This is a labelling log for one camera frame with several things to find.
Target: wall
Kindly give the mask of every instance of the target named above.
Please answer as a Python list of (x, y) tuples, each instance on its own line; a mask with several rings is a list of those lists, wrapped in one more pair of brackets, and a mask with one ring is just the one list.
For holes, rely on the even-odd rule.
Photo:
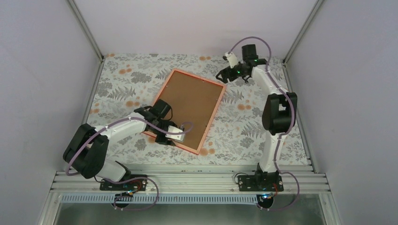
[(288, 62), (344, 224), (397, 224), (398, 2), (328, 0)]
[(66, 1), (1, 1), (2, 224), (38, 221), (98, 65)]
[[(247, 36), (283, 59), (316, 0), (76, 0), (103, 53), (223, 55)], [(265, 46), (257, 45), (261, 55)], [(236, 54), (241, 54), (240, 46)]]

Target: floral tablecloth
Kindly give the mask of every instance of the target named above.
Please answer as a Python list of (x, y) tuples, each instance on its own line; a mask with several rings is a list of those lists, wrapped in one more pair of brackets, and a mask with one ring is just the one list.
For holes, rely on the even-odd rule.
[[(228, 66), (222, 56), (182, 54), (109, 54), (99, 80), (88, 123), (108, 124), (134, 109), (151, 105), (173, 68), (212, 80)], [(272, 75), (286, 87), (281, 60), (270, 62)], [(214, 121), (199, 155), (154, 143), (136, 134), (108, 148), (107, 157), (126, 164), (254, 165), (264, 147), (261, 114), (266, 96), (252, 79), (227, 84)], [(283, 143), (280, 165), (306, 165), (307, 159), (297, 126)]]

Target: cork board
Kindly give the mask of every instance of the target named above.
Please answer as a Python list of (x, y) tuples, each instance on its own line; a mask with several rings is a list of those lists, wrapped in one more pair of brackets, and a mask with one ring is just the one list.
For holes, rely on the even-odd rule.
[[(153, 103), (159, 98), (166, 101), (173, 109), (171, 121), (178, 126), (186, 121), (193, 123), (184, 142), (175, 142), (177, 147), (199, 154), (225, 89), (224, 84), (180, 69), (171, 71)], [(151, 132), (145, 133), (155, 137)]]

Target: wooden frame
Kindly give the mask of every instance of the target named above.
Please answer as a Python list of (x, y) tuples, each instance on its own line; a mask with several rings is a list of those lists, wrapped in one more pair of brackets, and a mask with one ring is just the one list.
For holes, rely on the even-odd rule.
[[(174, 68), (174, 69), (171, 71), (170, 75), (166, 78), (166, 81), (164, 82), (164, 84), (163, 84), (162, 88), (160, 89), (159, 93), (156, 95), (156, 97), (155, 97), (155, 99), (154, 99), (154, 101), (153, 101), (153, 104), (159, 99), (159, 97), (160, 97), (160, 95), (162, 94), (163, 90), (166, 88), (168, 82), (170, 81), (170, 78), (172, 77), (172, 75), (173, 75), (175, 72), (179, 72), (179, 73), (182, 73), (182, 74), (184, 74), (184, 75), (192, 76), (192, 77), (197, 78), (197, 79), (200, 79), (200, 80), (202, 80), (202, 81), (206, 81), (206, 82), (209, 82), (209, 83), (213, 83), (213, 84), (215, 84), (215, 85), (218, 85), (218, 86), (221, 86), (221, 87), (222, 87), (221, 93), (220, 93), (220, 95), (219, 95), (219, 97), (218, 97), (218, 99), (217, 99), (217, 102), (216, 102), (216, 104), (215, 104), (213, 113), (212, 113), (212, 115), (210, 116), (209, 122), (208, 122), (208, 124), (206, 125), (205, 132), (204, 132), (204, 134), (203, 134), (203, 136), (202, 136), (202, 138), (201, 138), (201, 140), (200, 140), (200, 143), (199, 143), (199, 145), (198, 145), (198, 148), (197, 148), (197, 149), (193, 149), (193, 148), (190, 148), (190, 147), (188, 147), (188, 146), (185, 146), (184, 143), (178, 143), (178, 142), (176, 142), (176, 146), (177, 146), (177, 147), (179, 147), (179, 148), (181, 148), (181, 149), (183, 149), (183, 150), (186, 150), (186, 151), (189, 151), (189, 152), (192, 152), (192, 153), (198, 155), (199, 152), (200, 152), (200, 149), (201, 149), (202, 146), (203, 146), (203, 143), (205, 142), (207, 133), (209, 132), (210, 126), (211, 126), (211, 124), (212, 124), (212, 122), (213, 122), (214, 116), (215, 116), (215, 114), (216, 114), (216, 112), (217, 112), (217, 110), (218, 110), (218, 107), (219, 107), (219, 105), (220, 105), (220, 103), (221, 103), (221, 99), (222, 99), (222, 97), (223, 97), (223, 95), (224, 95), (224, 92), (225, 92), (225, 89), (226, 89), (227, 87), (226, 87), (225, 84), (218, 83), (218, 82), (216, 82), (216, 81), (212, 81), (212, 80), (210, 80), (210, 79), (206, 79), (206, 78), (204, 78), (204, 77), (201, 77), (201, 76), (198, 76), (198, 75), (194, 75), (194, 74), (188, 73), (188, 72), (186, 72), (186, 71), (183, 71), (183, 70)], [(156, 137), (156, 135), (155, 135), (154, 133), (149, 132), (149, 131), (144, 132), (144, 134), (149, 135), (149, 136), (151, 136), (151, 137)]]

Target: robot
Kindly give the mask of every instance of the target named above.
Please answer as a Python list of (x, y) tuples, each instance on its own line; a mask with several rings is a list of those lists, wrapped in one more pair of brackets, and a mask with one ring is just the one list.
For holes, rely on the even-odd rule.
[[(242, 55), (243, 63), (237, 60), (232, 50), (225, 53), (223, 58), (230, 65), (221, 70), (216, 79), (228, 83), (241, 77), (247, 83), (252, 78), (261, 87), (267, 96), (262, 115), (266, 142), (254, 175), (239, 175), (237, 184), (241, 192), (268, 192), (275, 191), (275, 188), (281, 192), (283, 181), (276, 160), (280, 157), (285, 134), (295, 123), (297, 95), (280, 87), (270, 76), (266, 71), (267, 60), (259, 59), (255, 45), (244, 45)], [(143, 184), (146, 183), (146, 175), (131, 174), (123, 164), (106, 159), (107, 148), (127, 136), (144, 131), (155, 133), (155, 142), (158, 144), (174, 145), (174, 141), (183, 142), (185, 134), (194, 124), (190, 124), (189, 129), (184, 131), (185, 124), (178, 126), (171, 120), (164, 119), (170, 110), (171, 106), (159, 99), (153, 106), (138, 108), (126, 118), (109, 125), (81, 125), (63, 154), (63, 159), (69, 163), (67, 174), (69, 168), (73, 167), (87, 179), (101, 177), (101, 190), (128, 191), (131, 185), (123, 181), (137, 177), (140, 177)]]

